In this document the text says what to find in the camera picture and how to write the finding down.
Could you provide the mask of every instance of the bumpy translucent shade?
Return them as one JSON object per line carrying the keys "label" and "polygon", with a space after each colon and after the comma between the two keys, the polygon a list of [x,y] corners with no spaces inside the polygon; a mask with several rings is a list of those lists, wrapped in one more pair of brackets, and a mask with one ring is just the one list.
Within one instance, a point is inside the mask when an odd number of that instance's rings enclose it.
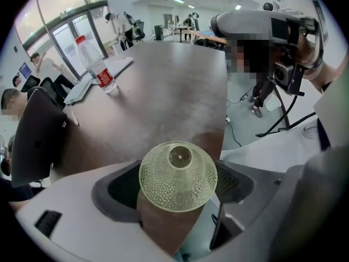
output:
{"label": "bumpy translucent shade", "polygon": [[204,205],[217,186],[211,157],[188,142],[166,142],[143,159],[139,180],[144,195],[155,206],[186,212]]}

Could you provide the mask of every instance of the wooden table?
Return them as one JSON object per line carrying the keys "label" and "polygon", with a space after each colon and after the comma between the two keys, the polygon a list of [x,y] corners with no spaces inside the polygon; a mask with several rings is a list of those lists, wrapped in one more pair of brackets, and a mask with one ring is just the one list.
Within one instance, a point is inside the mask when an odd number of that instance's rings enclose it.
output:
{"label": "wooden table", "polygon": [[228,44],[226,39],[219,38],[219,37],[216,37],[216,36],[211,36],[211,35],[205,35],[205,34],[200,33],[200,31],[189,30],[189,31],[187,31],[185,33],[194,35],[194,36],[196,36],[197,39],[198,38],[204,38],[205,40],[216,41],[217,43],[221,43],[221,44],[224,44],[224,45]]}
{"label": "wooden table", "polygon": [[179,25],[179,26],[173,26],[173,28],[179,29],[179,42],[181,43],[182,42],[182,30],[183,29],[188,29],[189,26],[187,26],[187,25]]}
{"label": "wooden table", "polygon": [[[116,78],[115,95],[93,86],[82,103],[64,109],[68,117],[74,111],[80,126],[67,125],[61,162],[53,169],[59,177],[141,160],[171,140],[192,142],[219,159],[227,97],[224,52],[161,42],[141,43],[118,58],[127,56],[135,62]],[[170,255],[202,210],[170,213],[145,197],[137,204],[144,230]]]}

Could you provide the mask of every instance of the red bottle label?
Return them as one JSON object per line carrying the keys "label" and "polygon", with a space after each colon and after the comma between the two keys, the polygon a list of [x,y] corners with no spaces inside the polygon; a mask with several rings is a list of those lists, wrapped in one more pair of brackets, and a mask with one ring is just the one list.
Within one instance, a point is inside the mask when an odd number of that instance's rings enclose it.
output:
{"label": "red bottle label", "polygon": [[98,78],[99,81],[100,81],[100,84],[99,84],[100,87],[105,87],[105,86],[107,86],[107,85],[110,84],[110,82],[113,80],[113,77],[112,77],[112,75],[109,73],[109,71],[108,71],[107,68],[105,68],[102,72],[100,72],[100,73],[97,75],[97,78]]}

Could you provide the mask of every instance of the ceiling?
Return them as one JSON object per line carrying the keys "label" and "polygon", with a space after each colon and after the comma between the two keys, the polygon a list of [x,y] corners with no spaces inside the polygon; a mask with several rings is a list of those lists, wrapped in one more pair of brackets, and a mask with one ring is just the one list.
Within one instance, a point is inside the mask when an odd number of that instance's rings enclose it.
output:
{"label": "ceiling", "polygon": [[237,4],[242,5],[242,9],[257,9],[259,4],[252,0],[183,0],[184,4],[179,4],[173,0],[143,0],[148,5],[157,5],[163,7],[184,7],[193,5],[196,8],[205,8],[218,11],[230,11],[234,10]]}

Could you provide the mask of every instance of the open laptop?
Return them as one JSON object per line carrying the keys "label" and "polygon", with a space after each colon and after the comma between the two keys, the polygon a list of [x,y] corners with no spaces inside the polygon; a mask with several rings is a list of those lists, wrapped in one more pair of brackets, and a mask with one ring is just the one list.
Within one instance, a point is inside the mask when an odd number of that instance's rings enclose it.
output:
{"label": "open laptop", "polygon": [[19,121],[13,144],[13,187],[49,176],[51,163],[62,146],[66,120],[64,112],[40,91],[34,91]]}

